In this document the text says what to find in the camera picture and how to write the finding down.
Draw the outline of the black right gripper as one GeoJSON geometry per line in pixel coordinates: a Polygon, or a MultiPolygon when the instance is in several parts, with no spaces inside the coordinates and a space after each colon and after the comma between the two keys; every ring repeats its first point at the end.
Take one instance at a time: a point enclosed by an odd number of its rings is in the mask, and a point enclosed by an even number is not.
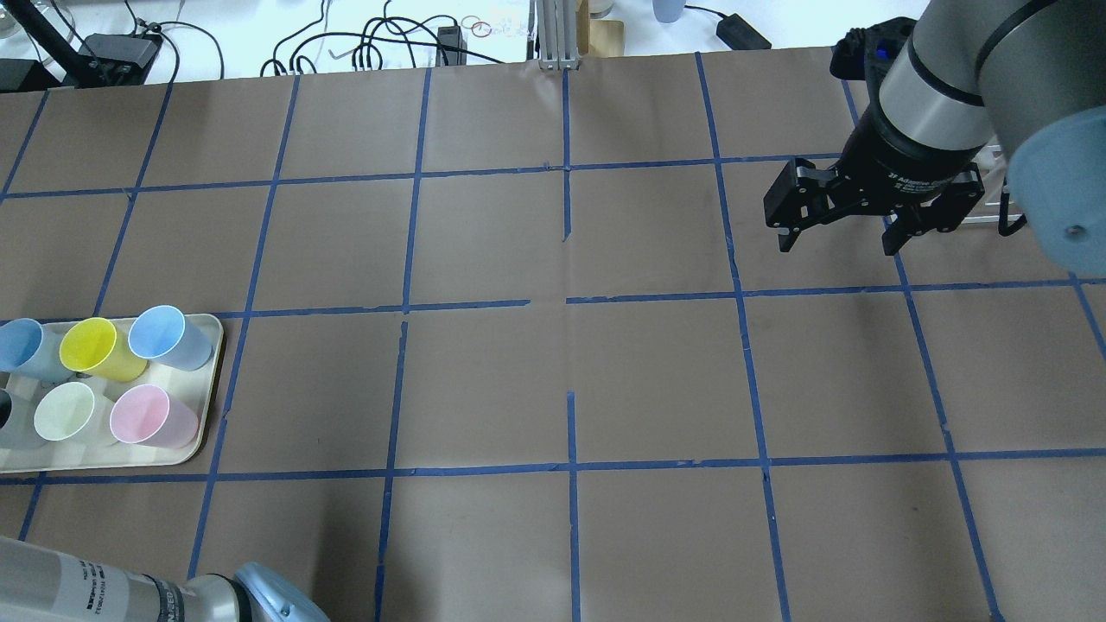
{"type": "Polygon", "coordinates": [[[936,149],[911,139],[870,93],[868,108],[830,169],[804,158],[787,160],[764,194],[764,222],[778,232],[779,251],[786,253],[814,225],[888,216],[881,252],[893,257],[936,228],[941,204],[932,203],[964,167],[975,174],[972,159],[972,152],[936,149]]]}

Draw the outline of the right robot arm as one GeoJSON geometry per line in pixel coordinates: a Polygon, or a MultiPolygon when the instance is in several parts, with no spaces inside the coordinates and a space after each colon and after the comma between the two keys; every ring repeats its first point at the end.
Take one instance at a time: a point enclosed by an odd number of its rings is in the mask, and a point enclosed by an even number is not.
{"type": "Polygon", "coordinates": [[[931,1],[924,15],[851,30],[830,71],[868,89],[842,156],[787,160],[764,221],[787,252],[805,230],[888,217],[881,251],[953,232],[984,193],[975,155],[1006,158],[1003,235],[1030,227],[1070,272],[1102,276],[1102,1],[931,1]]]}

